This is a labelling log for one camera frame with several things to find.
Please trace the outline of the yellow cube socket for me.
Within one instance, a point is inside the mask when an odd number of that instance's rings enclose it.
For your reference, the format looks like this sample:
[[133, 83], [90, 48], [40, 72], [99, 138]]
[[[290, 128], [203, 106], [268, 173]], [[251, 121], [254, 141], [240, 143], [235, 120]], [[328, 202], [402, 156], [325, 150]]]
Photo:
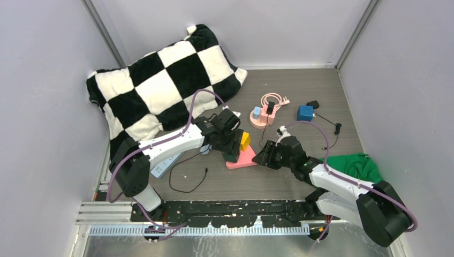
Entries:
[[250, 139], [249, 133], [243, 132], [239, 149], [242, 152], [245, 152], [248, 149], [250, 143], [251, 143], [251, 139]]

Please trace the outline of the dark green cube socket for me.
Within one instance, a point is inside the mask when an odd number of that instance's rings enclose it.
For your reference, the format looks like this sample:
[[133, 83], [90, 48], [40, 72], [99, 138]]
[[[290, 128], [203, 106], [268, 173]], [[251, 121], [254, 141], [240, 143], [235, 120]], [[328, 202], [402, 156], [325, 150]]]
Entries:
[[222, 152], [222, 156], [226, 162], [237, 163], [240, 156], [240, 150], [232, 150], [228, 152]]

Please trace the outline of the pink cube socket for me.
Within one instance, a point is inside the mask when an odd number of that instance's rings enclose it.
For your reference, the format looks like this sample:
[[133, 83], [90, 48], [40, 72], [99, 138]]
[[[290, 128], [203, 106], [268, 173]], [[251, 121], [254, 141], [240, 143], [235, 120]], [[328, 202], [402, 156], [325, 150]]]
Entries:
[[275, 119], [275, 116], [276, 116], [277, 108], [274, 107], [273, 111], [271, 112], [271, 114], [268, 114], [267, 110], [268, 110], [268, 106], [264, 105], [262, 107], [262, 109], [261, 109], [261, 114], [260, 114], [259, 121], [261, 123], [266, 123], [268, 125], [272, 125], [274, 123], [274, 119]]

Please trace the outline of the light blue plug adapter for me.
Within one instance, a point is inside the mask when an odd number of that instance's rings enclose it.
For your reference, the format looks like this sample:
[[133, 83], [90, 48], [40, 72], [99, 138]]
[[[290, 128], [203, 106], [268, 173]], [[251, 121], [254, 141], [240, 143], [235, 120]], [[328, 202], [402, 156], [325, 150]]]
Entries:
[[252, 119], [253, 120], [259, 120], [260, 119], [260, 114], [261, 114], [261, 107], [255, 107], [253, 112], [252, 112]]

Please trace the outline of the blue cube socket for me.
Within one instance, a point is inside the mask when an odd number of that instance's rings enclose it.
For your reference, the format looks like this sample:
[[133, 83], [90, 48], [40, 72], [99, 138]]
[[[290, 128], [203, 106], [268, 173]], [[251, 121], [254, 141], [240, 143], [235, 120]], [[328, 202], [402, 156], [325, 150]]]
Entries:
[[314, 118], [314, 108], [310, 105], [300, 105], [297, 110], [297, 121], [311, 122]]

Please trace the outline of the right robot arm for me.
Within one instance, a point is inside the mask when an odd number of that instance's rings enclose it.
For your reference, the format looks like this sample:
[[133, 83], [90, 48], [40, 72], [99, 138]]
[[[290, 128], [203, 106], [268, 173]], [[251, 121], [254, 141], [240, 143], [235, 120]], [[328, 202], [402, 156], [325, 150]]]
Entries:
[[267, 141], [252, 161], [274, 170], [288, 168], [299, 181], [315, 187], [305, 206], [307, 216], [313, 220], [324, 215], [339, 217], [362, 228], [382, 247], [417, 228], [416, 218], [392, 185], [384, 180], [372, 183], [343, 174], [308, 156], [294, 136]]

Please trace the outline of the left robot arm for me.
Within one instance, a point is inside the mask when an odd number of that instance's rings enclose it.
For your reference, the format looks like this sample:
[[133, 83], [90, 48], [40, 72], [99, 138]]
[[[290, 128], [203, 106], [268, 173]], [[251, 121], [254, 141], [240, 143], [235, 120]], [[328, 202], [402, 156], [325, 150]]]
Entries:
[[152, 222], [164, 215], [161, 197], [149, 183], [151, 170], [161, 162], [188, 150], [210, 146], [227, 161], [239, 157], [243, 130], [240, 114], [224, 108], [209, 118], [199, 116], [183, 128], [148, 141], [125, 139], [109, 165], [112, 178], [122, 193], [142, 205], [143, 214]]

